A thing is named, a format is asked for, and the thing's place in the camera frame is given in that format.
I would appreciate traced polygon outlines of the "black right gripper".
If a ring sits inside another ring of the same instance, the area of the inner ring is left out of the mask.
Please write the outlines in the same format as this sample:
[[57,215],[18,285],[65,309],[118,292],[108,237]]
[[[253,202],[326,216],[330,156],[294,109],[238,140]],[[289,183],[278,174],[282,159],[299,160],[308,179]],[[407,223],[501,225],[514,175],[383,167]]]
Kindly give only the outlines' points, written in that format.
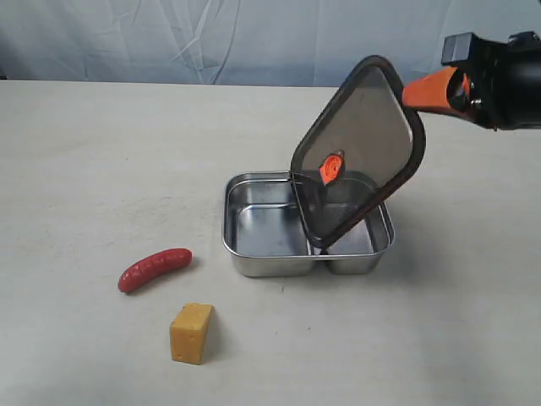
[[486,129],[538,129],[540,36],[523,31],[506,42],[477,37],[470,60],[406,85],[403,105]]

